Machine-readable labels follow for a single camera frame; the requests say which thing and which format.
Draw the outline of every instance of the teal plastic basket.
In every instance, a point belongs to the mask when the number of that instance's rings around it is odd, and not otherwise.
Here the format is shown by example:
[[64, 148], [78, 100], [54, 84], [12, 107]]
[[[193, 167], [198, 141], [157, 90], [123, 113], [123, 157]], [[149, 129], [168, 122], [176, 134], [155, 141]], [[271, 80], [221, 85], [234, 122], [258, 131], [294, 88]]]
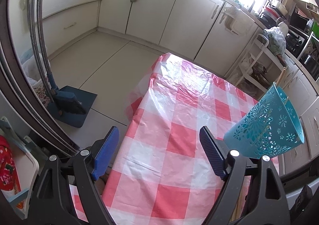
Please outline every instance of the teal plastic basket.
[[285, 92], [273, 83], [261, 100], [224, 135], [229, 149], [259, 159], [263, 155], [278, 156], [303, 144], [300, 120], [286, 99]]

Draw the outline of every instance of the microwave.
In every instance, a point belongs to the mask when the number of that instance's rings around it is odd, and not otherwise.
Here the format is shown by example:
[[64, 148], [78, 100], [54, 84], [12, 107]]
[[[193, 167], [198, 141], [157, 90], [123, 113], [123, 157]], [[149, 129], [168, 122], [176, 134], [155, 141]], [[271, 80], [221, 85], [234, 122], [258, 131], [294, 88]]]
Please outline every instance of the microwave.
[[311, 33], [312, 26], [314, 25], [314, 21], [293, 12], [291, 15], [290, 25], [309, 35]]

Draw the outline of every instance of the tile floor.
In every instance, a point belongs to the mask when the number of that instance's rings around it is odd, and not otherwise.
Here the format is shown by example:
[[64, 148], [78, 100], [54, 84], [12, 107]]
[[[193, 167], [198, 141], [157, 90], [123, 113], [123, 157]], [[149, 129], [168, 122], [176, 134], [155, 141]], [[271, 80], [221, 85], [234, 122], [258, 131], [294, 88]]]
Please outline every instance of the tile floor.
[[159, 51], [102, 32], [86, 36], [57, 55], [50, 63], [59, 87], [70, 85], [98, 95], [82, 128], [58, 122], [60, 126], [83, 148], [104, 138], [113, 125], [119, 128], [122, 141], [129, 125], [126, 98], [159, 55]]

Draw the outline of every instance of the red and white tablecloth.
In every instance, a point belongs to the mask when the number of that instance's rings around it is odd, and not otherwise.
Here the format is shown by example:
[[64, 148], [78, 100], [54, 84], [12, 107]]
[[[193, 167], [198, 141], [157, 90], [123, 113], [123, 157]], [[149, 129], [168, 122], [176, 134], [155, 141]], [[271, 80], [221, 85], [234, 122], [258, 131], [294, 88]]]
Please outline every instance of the red and white tablecloth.
[[[199, 130], [206, 125], [222, 139], [254, 104], [207, 70], [160, 56], [130, 94], [132, 121], [103, 191], [116, 224], [201, 224], [224, 182], [208, 162]], [[248, 185], [246, 177], [244, 196]], [[76, 187], [71, 191], [78, 217], [86, 220]]]

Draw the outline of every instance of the broom handle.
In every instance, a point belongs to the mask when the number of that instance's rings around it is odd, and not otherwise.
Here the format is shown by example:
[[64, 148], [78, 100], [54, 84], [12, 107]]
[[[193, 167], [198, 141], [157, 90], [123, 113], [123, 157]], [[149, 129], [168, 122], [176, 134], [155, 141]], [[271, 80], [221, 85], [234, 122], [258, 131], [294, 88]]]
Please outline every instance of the broom handle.
[[42, 66], [42, 62], [41, 62], [41, 58], [40, 58], [40, 54], [39, 54], [39, 50], [38, 50], [38, 44], [37, 44], [37, 40], [36, 40], [36, 31], [35, 31], [35, 20], [34, 20], [34, 3], [35, 3], [35, 0], [29, 0], [29, 3], [28, 3], [28, 24], [29, 24], [29, 29], [30, 29], [30, 38], [31, 38], [34, 59], [35, 59], [36, 65], [38, 67], [40, 77], [41, 77], [41, 80], [43, 82], [43, 86], [46, 90], [46, 93], [49, 96], [50, 100], [52, 102], [54, 102], [49, 84], [47, 82], [47, 79], [46, 79], [46, 76], [45, 76], [45, 73], [43, 70], [43, 66]]
[[43, 0], [37, 0], [37, 24], [38, 24], [40, 51], [43, 58], [45, 70], [47, 71], [47, 77], [51, 84], [51, 89], [55, 90], [57, 89], [57, 85], [52, 75], [49, 59], [47, 58], [47, 50], [45, 48], [45, 42], [44, 42], [43, 24], [42, 24], [42, 1]]

